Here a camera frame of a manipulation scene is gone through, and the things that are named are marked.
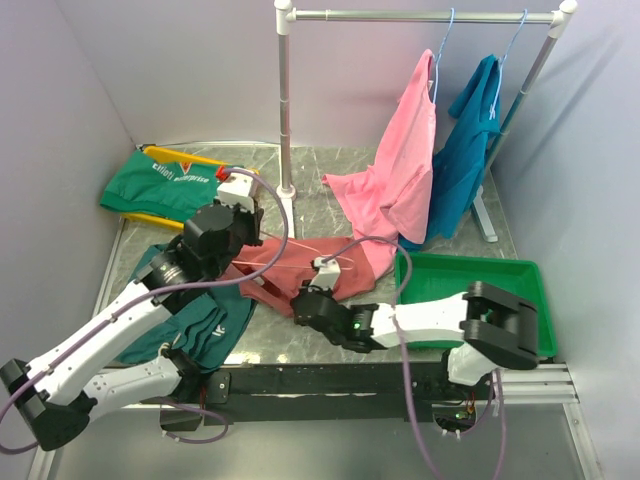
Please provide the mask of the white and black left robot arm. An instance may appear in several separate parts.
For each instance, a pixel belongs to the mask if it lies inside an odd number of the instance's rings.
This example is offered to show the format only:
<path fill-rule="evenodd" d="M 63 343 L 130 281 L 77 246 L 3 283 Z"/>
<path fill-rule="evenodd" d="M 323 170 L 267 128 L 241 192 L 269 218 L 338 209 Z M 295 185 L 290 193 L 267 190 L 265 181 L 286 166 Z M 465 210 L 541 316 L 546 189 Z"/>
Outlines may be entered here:
<path fill-rule="evenodd" d="M 102 370 L 153 328 L 206 306 L 222 275 L 245 246 L 261 243 L 264 211 L 256 200 L 216 198 L 186 221 L 125 289 L 80 330 L 28 362 L 12 359 L 1 381 L 45 451 L 61 448 L 98 418 L 153 398 L 185 402 L 202 383 L 189 354 L 163 347 L 139 365 Z"/>

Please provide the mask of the pink wire hanger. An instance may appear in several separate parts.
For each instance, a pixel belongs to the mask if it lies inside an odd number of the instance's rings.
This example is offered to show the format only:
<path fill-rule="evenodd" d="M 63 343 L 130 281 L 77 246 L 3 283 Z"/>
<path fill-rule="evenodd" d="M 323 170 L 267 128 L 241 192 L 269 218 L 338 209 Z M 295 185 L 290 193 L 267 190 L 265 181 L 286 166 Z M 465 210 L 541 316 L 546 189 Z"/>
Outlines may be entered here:
<path fill-rule="evenodd" d="M 263 244 L 244 247 L 240 255 L 232 261 L 234 266 L 259 269 L 275 256 L 281 245 L 281 238 L 265 231 L 262 231 L 262 234 L 265 236 Z M 273 269 L 312 270 L 313 262 L 317 257 L 328 257 L 346 246 L 349 241 L 350 238 L 344 236 L 309 239 L 289 238 L 284 253 L 274 263 Z"/>

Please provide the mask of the salmon red t shirt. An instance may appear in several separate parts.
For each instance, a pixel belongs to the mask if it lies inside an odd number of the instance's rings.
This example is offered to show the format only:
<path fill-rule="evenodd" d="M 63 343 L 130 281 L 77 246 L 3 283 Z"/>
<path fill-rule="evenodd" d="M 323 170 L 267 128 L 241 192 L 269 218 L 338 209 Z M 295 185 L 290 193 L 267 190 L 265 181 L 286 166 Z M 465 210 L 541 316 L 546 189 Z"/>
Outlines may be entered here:
<path fill-rule="evenodd" d="M 337 261 L 341 267 L 341 274 L 333 289 L 333 297 L 336 300 L 345 300 L 374 289 L 376 278 L 360 245 L 341 254 Z M 259 269 L 238 268 L 231 264 L 222 278 L 224 280 L 240 278 Z M 313 269 L 273 269 L 272 267 L 262 276 L 240 283 L 239 289 L 242 296 L 256 300 L 285 317 L 291 317 L 293 315 L 291 300 L 297 296 L 299 288 L 314 276 Z"/>

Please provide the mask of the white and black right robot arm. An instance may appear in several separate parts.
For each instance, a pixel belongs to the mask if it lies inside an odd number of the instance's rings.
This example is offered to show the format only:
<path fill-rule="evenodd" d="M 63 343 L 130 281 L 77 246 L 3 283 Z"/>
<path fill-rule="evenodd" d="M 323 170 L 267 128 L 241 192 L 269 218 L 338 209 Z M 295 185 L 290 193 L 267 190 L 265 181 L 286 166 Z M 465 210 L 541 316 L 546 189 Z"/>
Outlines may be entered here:
<path fill-rule="evenodd" d="M 539 364 L 536 305 L 484 282 L 438 300 L 351 307 L 339 304 L 331 290 L 310 285 L 300 290 L 291 307 L 295 324 L 356 353 L 456 342 L 437 376 L 439 390 L 452 399 L 498 367 L 528 371 Z"/>

